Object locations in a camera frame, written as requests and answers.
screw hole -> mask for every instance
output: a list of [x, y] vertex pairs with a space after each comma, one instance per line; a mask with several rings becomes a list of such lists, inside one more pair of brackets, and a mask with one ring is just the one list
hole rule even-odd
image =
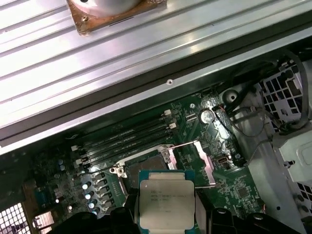
[[168, 85], [172, 85], [173, 83], [174, 83], [174, 81], [172, 79], [167, 80]]
[[83, 17], [81, 18], [81, 20], [82, 20], [83, 22], [87, 22], [87, 21], [89, 20], [89, 17], [83, 16]]

copper heatsink base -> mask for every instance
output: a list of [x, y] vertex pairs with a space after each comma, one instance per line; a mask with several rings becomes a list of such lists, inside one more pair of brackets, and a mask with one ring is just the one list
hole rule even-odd
[[108, 26], [119, 21], [123, 21], [135, 15], [152, 10], [160, 5], [160, 3], [150, 3], [148, 0], [143, 0], [136, 7], [120, 15], [111, 17], [96, 17], [88, 15], [76, 8], [71, 0], [67, 0], [67, 3], [72, 13], [72, 17], [75, 22], [77, 31], [80, 35], [87, 35], [96, 29]]

motherboard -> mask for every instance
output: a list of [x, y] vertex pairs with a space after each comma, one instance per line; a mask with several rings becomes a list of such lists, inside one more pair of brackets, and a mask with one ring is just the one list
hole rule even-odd
[[77, 133], [33, 157], [36, 199], [56, 223], [120, 207], [140, 170], [193, 170], [195, 189], [244, 218], [263, 210], [253, 178], [214, 91], [193, 94], [119, 123]]

silver metal panel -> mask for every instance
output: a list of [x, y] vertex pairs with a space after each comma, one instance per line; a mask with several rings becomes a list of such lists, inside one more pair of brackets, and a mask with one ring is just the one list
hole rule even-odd
[[[240, 91], [241, 88], [242, 86], [239, 85], [234, 89]], [[261, 105], [261, 96], [250, 94], [241, 103], [240, 107]], [[259, 114], [240, 122], [238, 127], [245, 134], [254, 135], [262, 129], [262, 118], [263, 115]], [[267, 125], [269, 122], [270, 119], [266, 118], [264, 124]], [[305, 234], [306, 231], [301, 218], [309, 215], [309, 213], [300, 209], [302, 202], [296, 199], [296, 196], [301, 194], [297, 183], [292, 182], [287, 169], [283, 166], [281, 155], [276, 154], [272, 144], [268, 141], [268, 135], [273, 133], [273, 129], [270, 128], [269, 132], [262, 131], [260, 135], [253, 138], [245, 137], [236, 130], [234, 132], [246, 159], [249, 160], [254, 155], [250, 161], [249, 170], [259, 195], [266, 204], [266, 213], [299, 233]]]
[[0, 4], [0, 128], [312, 9], [312, 0], [168, 0], [75, 30], [65, 0]]
[[182, 76], [178, 79], [175, 79], [171, 85], [168, 85], [167, 83], [165, 83], [165, 84], [160, 85], [158, 87], [155, 87], [153, 89], [147, 90], [147, 91], [142, 92], [140, 94], [134, 95], [130, 98], [124, 99], [122, 101], [116, 102], [116, 103], [109, 105], [107, 107], [104, 107], [102, 109], [99, 109], [97, 111], [94, 111], [92, 113], [84, 115], [82, 117], [71, 120], [65, 124], [61, 124], [57, 127], [53, 127], [49, 130], [43, 131], [39, 134], [24, 138], [23, 140], [19, 140], [19, 141], [12, 143], [10, 145], [6, 145], [2, 148], [0, 146], [0, 155], [11, 152], [11, 151], [18, 149], [18, 148], [21, 148], [23, 146], [29, 145], [29, 144], [36, 142], [36, 141], [39, 141], [41, 139], [50, 137], [54, 134], [63, 132], [65, 130], [68, 130], [70, 128], [78, 126], [80, 124], [86, 123], [88, 121], [91, 121], [93, 119], [98, 118], [99, 116], [103, 116], [103, 115], [106, 115], [108, 113], [112, 113], [116, 110], [130, 106], [134, 103], [138, 103], [138, 102], [146, 100], [150, 97], [154, 97], [158, 94], [162, 94], [162, 93], [166, 93], [166, 92], [174, 92], [174, 90], [176, 90], [176, 89], [178, 89], [179, 94], [183, 94], [183, 95], [185, 95], [189, 92], [194, 92], [194, 88], [192, 88], [192, 84], [194, 82], [198, 82], [199, 80], [209, 78], [208, 77], [209, 75], [213, 75], [213, 73], [215, 73], [219, 70], [225, 69], [227, 67], [231, 67], [231, 66], [238, 64], [242, 61], [246, 61], [246, 60], [255, 58], [257, 56], [260, 56], [262, 54], [265, 54], [267, 52], [270, 52], [272, 50], [278, 49], [280, 47], [283, 47], [285, 45], [291, 44], [293, 42], [299, 41], [301, 39], [304, 39], [304, 38], [307, 38], [310, 36], [312, 36], [312, 28], [302, 30], [302, 31], [297, 32], [295, 34], [284, 37], [280, 40], [276, 40], [274, 42], [268, 43], [268, 44], [263, 45], [261, 47], [258, 47], [256, 49], [250, 50], [246, 53], [240, 54], [238, 56], [229, 58], [227, 60], [216, 63], [214, 65], [208, 66], [208, 67], [203, 68], [201, 70], [198, 70], [196, 72], [193, 72], [193, 73], [190, 73], [188, 75]]

screw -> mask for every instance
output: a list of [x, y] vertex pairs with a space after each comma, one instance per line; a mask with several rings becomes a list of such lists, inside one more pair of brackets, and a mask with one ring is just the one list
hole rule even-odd
[[263, 217], [261, 214], [254, 214], [253, 217], [257, 220], [263, 220]]
[[222, 215], [224, 215], [226, 213], [226, 210], [222, 209], [222, 208], [217, 209], [217, 211], [219, 214], [222, 214]]
[[82, 18], [81, 18], [81, 21], [82, 22], [87, 22], [89, 20], [89, 17], [87, 17], [87, 16], [83, 16]]
[[167, 80], [167, 84], [168, 84], [168, 85], [173, 85], [173, 84], [174, 84], [174, 81], [173, 81], [172, 79], [169, 79], [169, 80]]

